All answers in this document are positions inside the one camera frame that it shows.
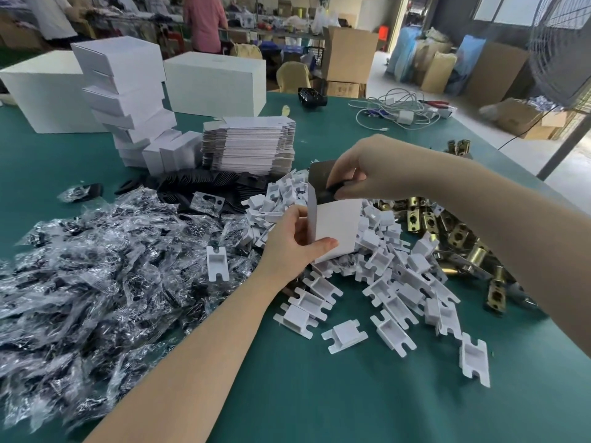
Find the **forearm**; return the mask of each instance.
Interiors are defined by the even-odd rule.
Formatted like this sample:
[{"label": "forearm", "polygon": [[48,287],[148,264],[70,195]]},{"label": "forearm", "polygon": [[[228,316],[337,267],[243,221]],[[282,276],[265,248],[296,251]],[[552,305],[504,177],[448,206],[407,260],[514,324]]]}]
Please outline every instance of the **forearm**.
[{"label": "forearm", "polygon": [[280,284],[255,271],[86,441],[204,443]]},{"label": "forearm", "polygon": [[477,163],[442,158],[435,180],[425,186],[425,196],[465,222],[556,324],[591,355],[591,218]]}]

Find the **worker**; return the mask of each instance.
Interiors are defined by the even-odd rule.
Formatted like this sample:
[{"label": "worker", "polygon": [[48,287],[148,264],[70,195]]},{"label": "worker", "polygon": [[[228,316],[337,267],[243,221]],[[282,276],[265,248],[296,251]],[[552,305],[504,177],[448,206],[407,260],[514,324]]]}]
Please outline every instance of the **worker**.
[{"label": "worker", "polygon": [[37,23],[41,35],[53,48],[70,49],[70,44],[89,40],[88,37],[78,34],[68,18],[73,21],[80,20],[80,15],[86,9],[78,5],[71,6],[67,0],[25,0]]},{"label": "worker", "polygon": [[220,0],[184,0],[183,19],[191,27],[195,51],[222,52],[219,28],[227,29],[227,19]]},{"label": "worker", "polygon": [[[591,218],[473,160],[382,135],[345,152],[328,186],[350,179],[337,198],[421,196],[462,218],[528,295],[591,354]],[[254,273],[122,399],[87,443],[205,443],[271,300],[337,245],[332,238],[306,245],[306,214],[302,206],[286,210]]]}]

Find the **white cable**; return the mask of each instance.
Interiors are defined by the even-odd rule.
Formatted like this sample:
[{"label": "white cable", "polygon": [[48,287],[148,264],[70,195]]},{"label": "white cable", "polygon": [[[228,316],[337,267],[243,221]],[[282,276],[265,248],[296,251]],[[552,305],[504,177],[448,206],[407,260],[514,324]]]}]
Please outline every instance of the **white cable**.
[{"label": "white cable", "polygon": [[[394,96],[400,96],[400,98],[392,101],[392,97]],[[355,121],[357,121],[359,126],[362,126],[366,129],[377,130],[379,132],[386,132],[388,130],[388,127],[377,128],[361,124],[359,121],[359,114],[362,112],[374,110],[380,115],[380,117],[395,123],[403,129],[420,130],[435,124],[441,117],[438,112],[435,112],[433,117],[427,116],[425,114],[427,111],[425,103],[420,101],[425,101],[425,95],[421,91],[417,92],[409,91],[405,88],[392,88],[388,90],[386,94],[378,98],[369,97],[364,101],[350,101],[349,106],[353,107],[354,109],[359,109],[357,115],[355,116]],[[420,127],[407,127],[398,123],[396,120],[400,115],[400,111],[403,110],[413,112],[415,118],[414,124]]]}]

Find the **floor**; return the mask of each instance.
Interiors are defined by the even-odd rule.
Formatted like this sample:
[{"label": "floor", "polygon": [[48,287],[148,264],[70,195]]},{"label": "floor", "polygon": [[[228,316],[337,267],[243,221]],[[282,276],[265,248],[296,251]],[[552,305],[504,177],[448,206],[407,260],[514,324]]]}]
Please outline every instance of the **floor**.
[{"label": "floor", "polygon": [[[417,87],[400,84],[385,73],[388,55],[377,52],[373,59],[372,71],[367,84],[367,96],[379,97],[395,87],[417,90]],[[441,95],[425,95],[427,99],[446,99]],[[482,139],[495,148],[513,138],[512,134],[497,129],[494,125],[481,118],[475,107],[462,98],[446,99],[458,107],[454,113],[455,119],[471,129]],[[552,154],[561,145],[561,141],[522,140],[516,138],[504,146],[500,152],[523,166],[532,174],[542,169]],[[572,151],[558,168],[549,176],[546,183],[565,196],[574,205],[591,215],[591,134]]]}]

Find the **green work table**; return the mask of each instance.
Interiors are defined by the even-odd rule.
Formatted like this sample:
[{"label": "green work table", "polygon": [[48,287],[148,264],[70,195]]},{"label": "green work table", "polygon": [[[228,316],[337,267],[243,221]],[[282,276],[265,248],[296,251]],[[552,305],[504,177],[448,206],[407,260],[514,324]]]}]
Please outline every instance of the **green work table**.
[{"label": "green work table", "polygon": [[[330,98],[327,107],[304,111],[297,96],[269,93],[262,114],[277,116],[282,106],[291,107],[290,116],[297,123],[295,166],[306,168],[312,159],[336,158],[372,133],[355,122],[356,111],[347,102]],[[183,132],[201,131],[203,121],[208,120],[186,114],[177,114],[177,119]],[[384,127],[378,119],[366,121]],[[469,139],[475,160],[562,200],[453,118],[415,132],[391,125],[385,134],[437,150],[445,149],[448,140]],[[78,214],[79,206],[55,198],[64,189],[81,181],[102,182],[110,201],[111,193],[136,173],[123,167],[109,134],[35,134],[13,107],[0,108],[0,169],[0,257],[15,254],[18,248],[13,244],[38,221]],[[328,320],[313,330],[310,341],[272,319],[281,312],[279,305],[285,298],[278,295],[273,301],[209,442],[589,440],[591,361],[552,320],[513,305],[504,318],[494,317],[482,309],[483,282],[447,283],[462,299],[457,307],[462,330],[488,344],[491,388],[487,389],[462,376],[455,339],[437,338],[423,320],[409,330],[417,350],[405,358],[390,351],[369,319],[379,310],[361,294],[364,285],[339,275],[330,281],[344,296]],[[359,320],[359,329],[369,338],[329,354],[332,342],[322,340],[321,333],[350,319]],[[85,426],[68,439],[80,441],[90,429]],[[58,420],[32,435],[28,434],[28,420],[0,431],[1,442],[66,439]]]}]

